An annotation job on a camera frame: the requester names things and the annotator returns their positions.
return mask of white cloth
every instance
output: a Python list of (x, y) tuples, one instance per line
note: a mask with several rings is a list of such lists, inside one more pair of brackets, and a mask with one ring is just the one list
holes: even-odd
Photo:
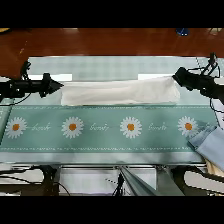
[(114, 82), (65, 82), (61, 105), (113, 105), (177, 102), (172, 77)]

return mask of white daisy print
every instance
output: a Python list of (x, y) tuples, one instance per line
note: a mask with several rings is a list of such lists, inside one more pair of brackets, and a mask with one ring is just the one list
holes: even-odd
[(69, 119), (63, 122), (61, 131), (64, 132), (63, 135), (65, 135), (66, 138), (71, 139), (82, 134), (83, 126), (83, 121), (78, 117), (69, 117)]
[(178, 122), (178, 130), (182, 131), (182, 135), (186, 137), (194, 137), (198, 133), (198, 125), (194, 118), (182, 117)]
[(21, 117), (14, 117), (6, 126), (6, 135), (8, 138), (17, 138), (23, 134), (27, 128), (26, 121)]
[(120, 127), (120, 131), (123, 132), (123, 135), (125, 135), (126, 138), (135, 138), (141, 134), (142, 130), (140, 121), (134, 117), (126, 117), (123, 119)]

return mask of gray cloth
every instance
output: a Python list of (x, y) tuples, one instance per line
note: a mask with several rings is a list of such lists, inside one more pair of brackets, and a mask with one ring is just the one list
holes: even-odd
[(196, 152), (224, 171), (224, 130), (210, 126), (189, 140)]

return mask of wooden floor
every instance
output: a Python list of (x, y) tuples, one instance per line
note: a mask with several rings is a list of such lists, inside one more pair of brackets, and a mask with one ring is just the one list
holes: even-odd
[(190, 28), (178, 36), (174, 28), (31, 28), (0, 35), (0, 75), (19, 77), (30, 56), (164, 55), (224, 58), (224, 30)]

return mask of folded towel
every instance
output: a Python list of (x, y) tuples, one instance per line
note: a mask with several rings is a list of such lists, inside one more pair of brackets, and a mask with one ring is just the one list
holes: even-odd
[(61, 105), (176, 103), (180, 93), (172, 77), (114, 82), (65, 82)]
[(205, 159), (224, 171), (224, 130), (210, 126), (189, 140)]

